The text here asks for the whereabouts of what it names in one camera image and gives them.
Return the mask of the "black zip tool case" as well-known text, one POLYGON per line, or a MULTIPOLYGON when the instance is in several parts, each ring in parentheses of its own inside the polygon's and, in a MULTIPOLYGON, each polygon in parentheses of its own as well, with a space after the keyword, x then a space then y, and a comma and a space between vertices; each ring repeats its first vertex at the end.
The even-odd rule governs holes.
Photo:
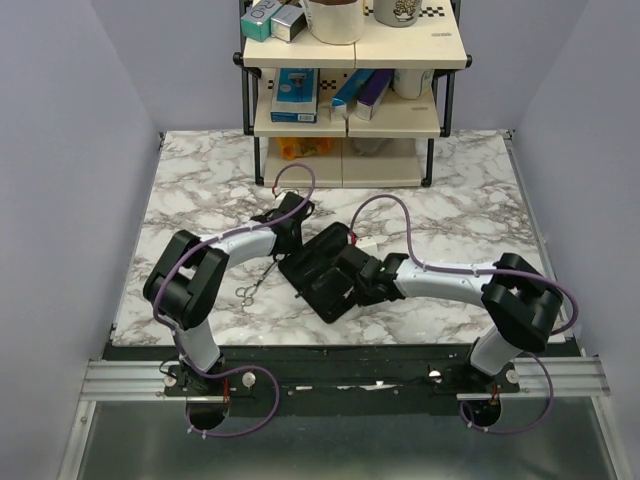
POLYGON ((347 246, 348 227, 334 222, 279 263, 279 270, 298 297, 326 323, 332 324, 354 305, 348 300, 354 281, 333 262, 347 246))

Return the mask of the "silver cutting scissors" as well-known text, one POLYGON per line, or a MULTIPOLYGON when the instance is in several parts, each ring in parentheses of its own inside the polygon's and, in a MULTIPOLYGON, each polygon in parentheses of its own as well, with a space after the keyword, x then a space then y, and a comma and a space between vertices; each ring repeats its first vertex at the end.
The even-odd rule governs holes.
POLYGON ((248 286, 238 287, 235 290, 236 297, 241 299, 242 308, 250 307, 253 305, 254 296, 256 295, 257 291, 259 290, 261 285, 266 281, 269 275, 277 268, 279 263, 280 263, 279 260, 274 260, 269 265, 269 267, 262 272, 262 274, 258 277, 258 279, 254 283, 248 286))

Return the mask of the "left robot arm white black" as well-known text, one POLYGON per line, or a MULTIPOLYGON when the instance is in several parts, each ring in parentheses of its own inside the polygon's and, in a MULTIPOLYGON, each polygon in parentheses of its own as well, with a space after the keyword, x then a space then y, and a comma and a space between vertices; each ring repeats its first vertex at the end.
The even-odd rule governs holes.
POLYGON ((187 382, 201 395, 222 380, 221 351, 211 333, 212 312, 225 273, 247 261, 291 255, 302 247, 302 223, 314 211, 307 198, 288 192, 279 206, 207 240, 181 230, 173 235, 143 287, 154 318, 167 326, 187 382))

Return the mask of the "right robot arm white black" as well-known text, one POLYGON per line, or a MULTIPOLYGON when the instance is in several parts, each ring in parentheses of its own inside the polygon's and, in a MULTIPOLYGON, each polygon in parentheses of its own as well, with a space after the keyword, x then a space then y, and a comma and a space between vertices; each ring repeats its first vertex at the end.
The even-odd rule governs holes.
POLYGON ((353 283, 349 298, 359 306, 435 298, 484 308, 493 327, 475 341, 459 370, 462 384, 474 392, 493 384, 517 355, 543 352, 563 304, 558 286, 510 253, 493 264, 426 267, 406 254, 380 260, 348 245, 332 266, 353 283))

